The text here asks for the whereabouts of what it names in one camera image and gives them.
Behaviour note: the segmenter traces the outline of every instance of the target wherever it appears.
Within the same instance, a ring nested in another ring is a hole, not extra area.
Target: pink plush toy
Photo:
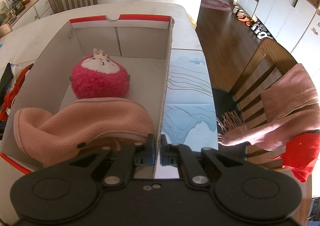
[[[71,86],[78,99],[126,96],[130,80],[126,69],[102,53],[93,49],[93,55],[71,70]]]

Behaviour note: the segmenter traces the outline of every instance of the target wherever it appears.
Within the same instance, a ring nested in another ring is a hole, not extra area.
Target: scarf fringe
[[[237,127],[241,127],[244,125],[242,120],[237,115],[236,111],[228,111],[222,115],[223,121],[220,121],[217,118],[217,123],[222,129],[222,134],[218,134],[218,139],[222,139],[223,135],[225,135],[230,130],[233,130]]]

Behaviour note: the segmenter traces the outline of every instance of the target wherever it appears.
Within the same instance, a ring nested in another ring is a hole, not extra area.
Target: rug
[[[229,0],[201,0],[201,7],[232,12],[233,5]]]

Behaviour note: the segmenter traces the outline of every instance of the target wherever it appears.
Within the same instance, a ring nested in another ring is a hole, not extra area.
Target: red stripe
[[[153,21],[163,21],[170,22],[170,16],[162,15],[143,15],[143,14],[126,14],[120,15],[119,20],[153,20]]]
[[[16,161],[12,160],[10,157],[8,157],[5,154],[0,154],[0,157],[2,157],[5,161],[7,161],[10,165],[18,169],[20,172],[24,174],[32,173],[31,170],[25,168],[24,166],[18,164]]]
[[[107,18],[106,16],[84,17],[84,18],[70,19],[70,23],[98,21],[98,20],[107,20]]]

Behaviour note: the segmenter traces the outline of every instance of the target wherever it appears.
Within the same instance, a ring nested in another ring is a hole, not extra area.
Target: red cloth
[[[282,167],[290,168],[301,183],[306,182],[319,156],[320,134],[301,134],[287,142],[285,147],[285,152],[279,156],[283,159]]]
[[[29,71],[32,66],[33,66],[33,64],[30,64],[21,71],[16,83],[14,84],[12,91],[8,92],[6,94],[6,96],[4,97],[4,103],[2,104],[1,112],[0,112],[0,121],[7,121],[8,120],[9,116],[8,116],[6,110],[7,110],[7,108],[11,109],[12,101],[13,101],[14,97],[17,96],[17,94],[18,94],[18,92],[24,82],[27,71]]]

